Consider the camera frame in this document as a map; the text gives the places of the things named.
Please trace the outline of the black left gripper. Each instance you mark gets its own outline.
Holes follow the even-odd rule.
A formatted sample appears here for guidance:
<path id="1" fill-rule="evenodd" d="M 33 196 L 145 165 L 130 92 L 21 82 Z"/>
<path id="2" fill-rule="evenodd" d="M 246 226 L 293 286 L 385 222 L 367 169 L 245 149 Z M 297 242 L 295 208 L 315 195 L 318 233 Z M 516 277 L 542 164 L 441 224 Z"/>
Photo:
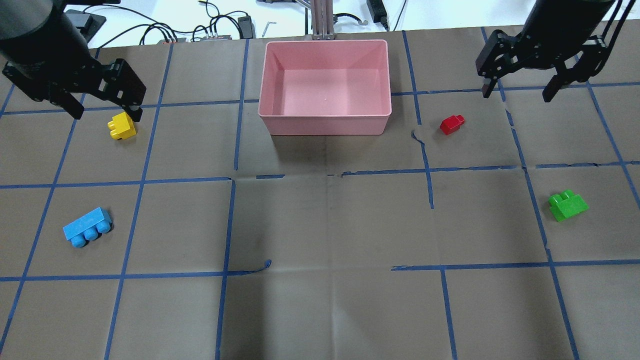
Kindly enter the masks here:
<path id="1" fill-rule="evenodd" d="M 71 64 L 35 63 L 29 66 L 8 61 L 2 75 L 34 101 L 48 101 L 80 120 L 85 108 L 74 94 L 89 94 L 125 109 L 134 123 L 142 119 L 141 104 L 147 87 L 123 58 L 102 64 L 91 55 Z"/>

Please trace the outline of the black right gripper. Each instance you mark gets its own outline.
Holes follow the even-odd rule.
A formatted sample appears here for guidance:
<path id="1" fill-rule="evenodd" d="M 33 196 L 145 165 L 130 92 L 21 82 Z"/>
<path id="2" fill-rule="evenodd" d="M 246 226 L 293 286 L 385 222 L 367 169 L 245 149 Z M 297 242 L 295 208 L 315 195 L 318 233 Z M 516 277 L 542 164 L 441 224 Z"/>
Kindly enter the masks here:
<path id="1" fill-rule="evenodd" d="M 483 77 L 482 97 L 488 99 L 505 75 L 520 69 L 555 69 L 556 74 L 542 91 L 542 99 L 550 103 L 558 91 L 574 81 L 586 81 L 601 71 L 609 55 L 608 44 L 601 35 L 586 39 L 551 34 L 536 39 L 521 32 L 507 35 L 494 30 L 475 60 L 477 74 Z"/>

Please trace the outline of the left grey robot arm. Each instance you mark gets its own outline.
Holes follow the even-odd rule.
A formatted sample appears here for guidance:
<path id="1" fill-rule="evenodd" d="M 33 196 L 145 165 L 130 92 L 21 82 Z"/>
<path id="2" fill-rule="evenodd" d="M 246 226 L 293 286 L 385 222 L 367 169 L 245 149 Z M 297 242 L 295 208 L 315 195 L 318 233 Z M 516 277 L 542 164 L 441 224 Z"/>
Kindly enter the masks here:
<path id="1" fill-rule="evenodd" d="M 84 107 L 75 94 L 89 94 L 122 108 L 139 122 L 146 85 L 123 58 L 102 64 L 65 13 L 66 0 L 1 2 L 2 74 L 33 101 L 48 101 L 74 119 Z"/>

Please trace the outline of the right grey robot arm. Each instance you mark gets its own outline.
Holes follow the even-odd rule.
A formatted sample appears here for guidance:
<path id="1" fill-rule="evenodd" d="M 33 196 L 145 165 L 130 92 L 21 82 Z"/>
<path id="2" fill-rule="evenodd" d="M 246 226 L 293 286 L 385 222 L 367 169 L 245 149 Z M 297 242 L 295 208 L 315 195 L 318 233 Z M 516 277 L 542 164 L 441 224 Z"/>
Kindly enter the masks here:
<path id="1" fill-rule="evenodd" d="M 475 68 L 483 98 L 498 80 L 521 69 L 555 69 L 542 91 L 544 102 L 574 82 L 585 83 L 606 65 L 635 1 L 537 0 L 519 34 L 496 29 Z"/>

